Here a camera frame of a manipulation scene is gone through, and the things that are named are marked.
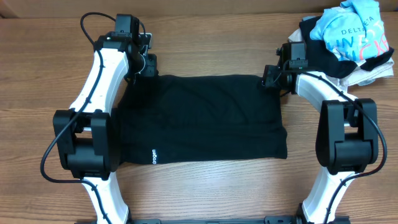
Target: blue fabric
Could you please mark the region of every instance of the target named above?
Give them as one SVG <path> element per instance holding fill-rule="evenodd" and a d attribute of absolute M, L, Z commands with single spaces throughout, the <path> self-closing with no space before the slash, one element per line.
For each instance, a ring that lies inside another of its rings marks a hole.
<path fill-rule="evenodd" d="M 389 50 L 383 24 L 378 2 L 348 0 L 325 9 L 310 38 L 324 40 L 339 61 L 360 61 Z"/>

